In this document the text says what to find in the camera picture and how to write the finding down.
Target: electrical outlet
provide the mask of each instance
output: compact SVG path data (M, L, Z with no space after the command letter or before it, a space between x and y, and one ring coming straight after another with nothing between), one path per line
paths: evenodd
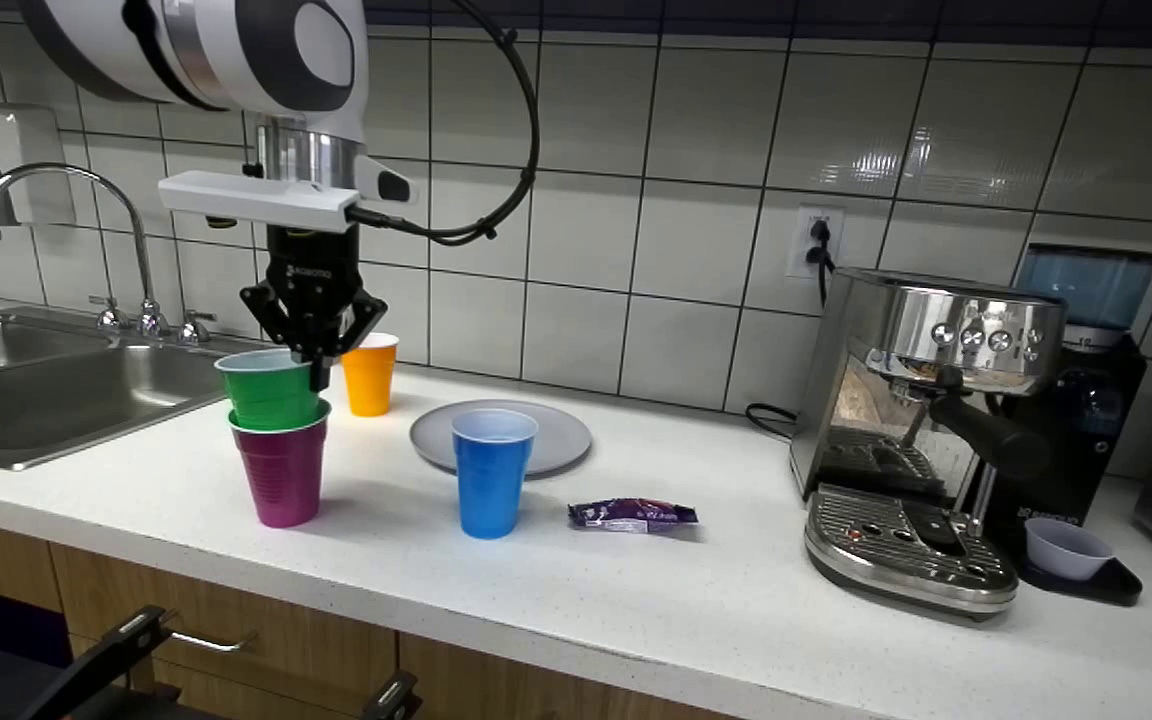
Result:
M849 216L837 209L799 209L793 216L793 237L786 237L786 255L783 255L786 282L812 282L817 285L817 264L808 264L808 251L817 247L817 242L812 242L817 219L829 226L829 255L841 260Z

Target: espresso machine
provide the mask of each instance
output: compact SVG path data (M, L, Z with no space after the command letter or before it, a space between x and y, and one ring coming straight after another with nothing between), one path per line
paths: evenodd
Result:
M808 558L841 586L1002 611L1014 573L985 540L989 497L1000 476L1040 481L1048 446L989 409L1048 385L1062 305L920 276L832 282L793 446Z

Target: cabinet handle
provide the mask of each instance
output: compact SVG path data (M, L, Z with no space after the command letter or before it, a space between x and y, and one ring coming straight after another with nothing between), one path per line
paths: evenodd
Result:
M209 640L209 637L192 637L192 633L170 633L170 640L214 651L214 657L234 657L247 644L247 640L225 644L225 640Z

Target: cup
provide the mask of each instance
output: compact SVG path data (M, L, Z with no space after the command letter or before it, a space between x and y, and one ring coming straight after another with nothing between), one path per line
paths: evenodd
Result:
M514 528L534 428L511 409L470 409L450 419L465 536L497 540Z
M398 356L398 340L386 333L371 333L361 350L339 356L349 411L385 417L392 404L392 366Z
M327 417L330 404L321 404L299 428L244 428L228 411L261 525L292 528L321 512Z
M1110 561L1110 550L1080 525L1028 517L1022 558L1053 578L1086 580Z
M244 428L299 428L321 411L307 366L289 350L230 353L214 359L214 372Z

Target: purple wrapper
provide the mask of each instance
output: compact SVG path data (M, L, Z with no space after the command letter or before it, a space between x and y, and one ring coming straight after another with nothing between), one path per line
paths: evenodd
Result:
M695 510L687 506L664 506L649 497L613 497L597 506L567 506L572 528L597 528L597 532L690 532L700 525Z

